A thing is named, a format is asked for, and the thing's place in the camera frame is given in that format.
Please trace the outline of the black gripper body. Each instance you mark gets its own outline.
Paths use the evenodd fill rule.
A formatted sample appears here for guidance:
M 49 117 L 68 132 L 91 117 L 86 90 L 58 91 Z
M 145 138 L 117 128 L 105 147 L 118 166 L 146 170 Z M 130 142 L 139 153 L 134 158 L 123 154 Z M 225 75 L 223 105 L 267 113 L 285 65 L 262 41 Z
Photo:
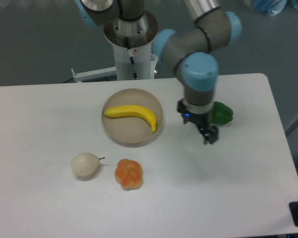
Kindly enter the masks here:
M 210 126 L 212 109 L 213 102 L 203 106 L 196 106 L 185 99 L 181 99 L 177 104 L 177 111 L 181 114 L 183 123 L 191 122 L 199 129 L 206 129 Z

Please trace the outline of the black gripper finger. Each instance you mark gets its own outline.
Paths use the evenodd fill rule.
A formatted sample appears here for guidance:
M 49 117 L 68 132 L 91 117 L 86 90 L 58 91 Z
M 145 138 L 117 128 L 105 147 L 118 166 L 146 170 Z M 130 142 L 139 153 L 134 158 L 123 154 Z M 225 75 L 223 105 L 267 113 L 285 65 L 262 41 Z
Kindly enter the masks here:
M 206 145 L 209 143 L 209 130 L 205 128 L 200 128 L 200 133 L 202 134 L 204 138 L 203 144 Z
M 208 143 L 214 144 L 219 138 L 219 129 L 215 125 L 210 125 L 208 127 Z

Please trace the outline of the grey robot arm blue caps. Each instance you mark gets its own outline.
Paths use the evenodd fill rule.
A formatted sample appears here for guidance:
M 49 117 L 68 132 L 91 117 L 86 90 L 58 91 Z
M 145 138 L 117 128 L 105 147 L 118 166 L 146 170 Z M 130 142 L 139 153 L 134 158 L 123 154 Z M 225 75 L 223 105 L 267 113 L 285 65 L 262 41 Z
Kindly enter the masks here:
M 154 78 L 156 63 L 164 63 L 184 87 L 177 105 L 183 121 L 193 123 L 205 142 L 218 140 L 211 113 L 219 67 L 211 52 L 240 37 L 241 22 L 233 12 L 224 12 L 216 0 L 187 0 L 194 28 L 180 34 L 159 30 L 142 0 L 78 0 L 76 4 L 87 23 L 103 27 L 113 47 L 118 80 Z

